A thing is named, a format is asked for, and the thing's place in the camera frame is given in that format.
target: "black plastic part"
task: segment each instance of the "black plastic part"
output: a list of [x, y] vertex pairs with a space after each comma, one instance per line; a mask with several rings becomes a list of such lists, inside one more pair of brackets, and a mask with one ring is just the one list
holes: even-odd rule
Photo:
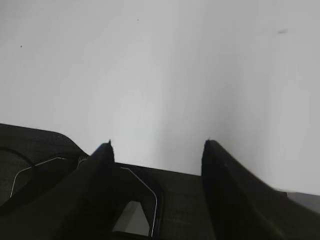
[[20, 152], [18, 152], [16, 150], [13, 150], [13, 149], [5, 147], [5, 146], [0, 146], [0, 151], [4, 151], [4, 152], [11, 153], [11, 154], [18, 156], [19, 158], [24, 160], [27, 164], [29, 164], [29, 166], [31, 168], [33, 168], [34, 170], [36, 169], [35, 164], [28, 157], [26, 157], [25, 155], [21, 154]]
[[37, 165], [36, 173], [30, 167], [21, 171], [15, 177], [12, 197], [0, 206], [0, 216], [31, 203], [72, 173], [77, 165], [77, 158], [55, 157], [49, 159], [46, 163]]
[[141, 203], [149, 223], [149, 237], [157, 239], [164, 209], [164, 192], [161, 186], [141, 168], [121, 163], [115, 163], [114, 167], [113, 187], [121, 191], [122, 199], [127, 199], [126, 203]]
[[[26, 205], [17, 206], [15, 211], [0, 216], [1, 238], [43, 240], [70, 237], [91, 239], [92, 235], [98, 237], [100, 233], [95, 230], [101, 224], [75, 226], [75, 223], [81, 223], [79, 217], [85, 215], [83, 210], [87, 206], [101, 204], [102, 200], [108, 199], [106, 190], [112, 184], [113, 164], [112, 146], [104, 143], [76, 171], [50, 191]], [[111, 208], [112, 205], [108, 202], [104, 203]]]
[[141, 236], [138, 234], [132, 234], [127, 232], [115, 231], [110, 240], [149, 240], [149, 236]]
[[273, 190], [218, 142], [207, 141], [202, 182], [218, 240], [320, 239], [320, 215]]

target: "black object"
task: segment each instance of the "black object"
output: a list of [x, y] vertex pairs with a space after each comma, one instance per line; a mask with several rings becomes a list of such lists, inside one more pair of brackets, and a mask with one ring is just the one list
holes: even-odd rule
[[320, 239], [320, 215], [296, 204], [208, 140], [202, 182], [218, 240]]
[[77, 165], [78, 158], [54, 157], [38, 163], [36, 171], [31, 167], [19, 171], [13, 181], [10, 199], [0, 207], [0, 216], [31, 203], [72, 173]]
[[[153, 179], [134, 166], [115, 163], [111, 143], [102, 144], [73, 170], [72, 166], [76, 165], [76, 162], [70, 165], [69, 174], [68, 168], [64, 168], [64, 174], [68, 175], [62, 180], [61, 171], [47, 177], [47, 188], [42, 195], [34, 190], [39, 180], [36, 178], [2, 205], [1, 237], [6, 240], [157, 238], [163, 193]], [[50, 173], [54, 172], [52, 167], [49, 169]], [[131, 200], [142, 205], [150, 225], [147, 238], [112, 232]]]
[[4, 152], [11, 153], [18, 156], [19, 158], [24, 160], [27, 164], [29, 164], [29, 166], [33, 168], [34, 171], [36, 170], [35, 164], [27, 156], [23, 155], [22, 153], [5, 146], [0, 146], [0, 151], [4, 151]]

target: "white wall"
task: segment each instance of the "white wall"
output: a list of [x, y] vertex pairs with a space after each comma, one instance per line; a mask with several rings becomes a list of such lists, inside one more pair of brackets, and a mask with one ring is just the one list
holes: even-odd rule
[[273, 187], [320, 194], [319, 5], [2, 1], [0, 122], [191, 174], [210, 137]]

